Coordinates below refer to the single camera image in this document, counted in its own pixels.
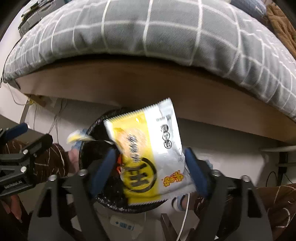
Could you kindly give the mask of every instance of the wooden bed frame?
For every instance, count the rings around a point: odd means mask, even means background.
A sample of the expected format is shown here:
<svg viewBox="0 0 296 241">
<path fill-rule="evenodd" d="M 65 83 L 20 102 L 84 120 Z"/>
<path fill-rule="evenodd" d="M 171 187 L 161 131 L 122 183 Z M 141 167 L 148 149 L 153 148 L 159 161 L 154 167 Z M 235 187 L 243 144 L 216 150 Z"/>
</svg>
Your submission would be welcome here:
<svg viewBox="0 0 296 241">
<path fill-rule="evenodd" d="M 142 108 L 170 97 L 177 117 L 296 143 L 296 123 L 230 80 L 168 61 L 67 59 L 17 79 L 21 92 Z"/>
</svg>

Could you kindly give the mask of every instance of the orange logo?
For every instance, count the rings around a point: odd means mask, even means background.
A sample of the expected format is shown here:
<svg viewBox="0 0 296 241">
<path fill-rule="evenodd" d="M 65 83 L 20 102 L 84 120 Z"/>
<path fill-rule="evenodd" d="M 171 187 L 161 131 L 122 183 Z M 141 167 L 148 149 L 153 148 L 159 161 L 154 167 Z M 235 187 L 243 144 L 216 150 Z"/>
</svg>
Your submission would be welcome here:
<svg viewBox="0 0 296 241">
<path fill-rule="evenodd" d="M 163 179 L 163 185 L 165 187 L 168 187 L 171 183 L 176 182 L 180 182 L 182 181 L 184 178 L 184 176 L 180 173 L 180 170 L 178 170 L 177 172 L 174 172 L 172 175 L 170 175 L 169 177 L 165 177 Z"/>
</svg>

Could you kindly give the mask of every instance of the white floor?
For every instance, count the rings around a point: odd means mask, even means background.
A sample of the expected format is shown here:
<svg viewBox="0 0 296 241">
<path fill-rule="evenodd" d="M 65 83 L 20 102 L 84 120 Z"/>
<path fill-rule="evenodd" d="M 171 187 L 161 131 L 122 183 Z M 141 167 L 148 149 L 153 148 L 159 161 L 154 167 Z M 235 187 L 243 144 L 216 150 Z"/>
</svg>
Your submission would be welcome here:
<svg viewBox="0 0 296 241">
<path fill-rule="evenodd" d="M 71 146 L 66 144 L 66 138 L 71 132 L 77 129 L 88 128 L 101 114 L 112 108 L 114 107 L 68 100 L 67 107 L 58 120 L 59 143 L 65 150 L 69 150 Z M 31 128 L 34 126 L 35 109 L 35 106 L 31 106 L 26 118 L 26 123 Z M 57 113 L 59 109 L 60 100 L 57 101 L 54 110 Z M 55 114 L 46 109 L 37 108 L 35 130 L 47 133 L 52 125 L 54 116 Z M 278 154 L 264 154 L 259 151 L 260 148 L 277 146 L 274 140 L 185 119 L 178 119 L 178 125 L 182 145 L 184 147 L 192 147 L 198 158 L 210 160 L 215 169 L 219 169 L 227 176 L 240 178 L 242 175 L 248 175 L 255 185 L 265 186 L 269 172 L 271 170 L 277 171 L 275 163 L 278 162 Z M 51 134 L 54 141 L 57 142 L 55 128 Z M 275 181 L 270 178 L 268 185 L 275 185 Z M 33 201 L 33 193 L 34 190 L 31 190 L 21 195 L 25 207 L 29 210 L 33 208 L 35 202 Z M 125 240 L 123 237 L 126 237 L 126 240 L 131 239 L 129 231 L 109 224 L 108 218 L 115 213 L 99 204 L 96 208 L 111 240 Z M 173 212 L 169 202 L 164 203 L 157 210 L 148 212 L 146 214 L 146 222 L 144 222 L 144 214 L 120 216 L 132 222 L 137 220 L 137 222 L 144 225 L 144 231 L 137 240 L 163 240 L 160 222 L 156 221 L 160 213 L 163 212 L 169 214 L 175 229 L 178 231 L 184 214 Z M 189 229 L 196 226 L 197 221 L 198 219 L 194 213 L 189 212 L 184 232 L 181 236 L 182 240 L 185 239 Z"/>
</svg>

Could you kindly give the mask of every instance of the snack package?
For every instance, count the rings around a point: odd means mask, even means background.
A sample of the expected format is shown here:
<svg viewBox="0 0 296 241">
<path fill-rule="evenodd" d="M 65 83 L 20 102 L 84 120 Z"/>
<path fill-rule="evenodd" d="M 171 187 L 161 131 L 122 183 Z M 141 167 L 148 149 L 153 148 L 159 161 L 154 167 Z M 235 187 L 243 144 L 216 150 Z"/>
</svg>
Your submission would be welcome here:
<svg viewBox="0 0 296 241">
<path fill-rule="evenodd" d="M 104 124 L 122 153 L 121 179 L 129 205 L 195 191 L 170 99 L 105 120 Z"/>
</svg>

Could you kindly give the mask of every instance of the silver bolt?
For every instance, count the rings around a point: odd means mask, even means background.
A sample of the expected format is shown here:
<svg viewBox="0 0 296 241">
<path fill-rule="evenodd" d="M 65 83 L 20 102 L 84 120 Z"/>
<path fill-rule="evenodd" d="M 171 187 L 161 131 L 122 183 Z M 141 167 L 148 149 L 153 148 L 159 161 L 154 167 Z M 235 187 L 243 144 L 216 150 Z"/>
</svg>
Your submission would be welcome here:
<svg viewBox="0 0 296 241">
<path fill-rule="evenodd" d="M 57 179 L 57 175 L 51 175 L 51 176 L 49 176 L 49 178 L 48 178 L 49 181 L 54 181 L 54 180 L 56 180 L 56 179 Z"/>
<path fill-rule="evenodd" d="M 221 172 L 219 170 L 212 170 L 212 175 L 215 177 L 221 176 Z"/>
<path fill-rule="evenodd" d="M 27 168 L 26 168 L 26 167 L 21 167 L 20 171 L 21 171 L 22 173 L 25 173 L 25 172 L 27 171 Z"/>
<path fill-rule="evenodd" d="M 82 170 L 80 170 L 79 172 L 78 172 L 78 175 L 79 176 L 84 176 L 84 175 L 86 175 L 88 173 L 88 171 L 86 170 L 86 169 L 82 169 Z"/>
<path fill-rule="evenodd" d="M 250 182 L 250 181 L 251 181 L 250 177 L 247 176 L 247 175 L 243 175 L 243 176 L 241 177 L 241 179 L 242 179 L 244 182 Z"/>
</svg>

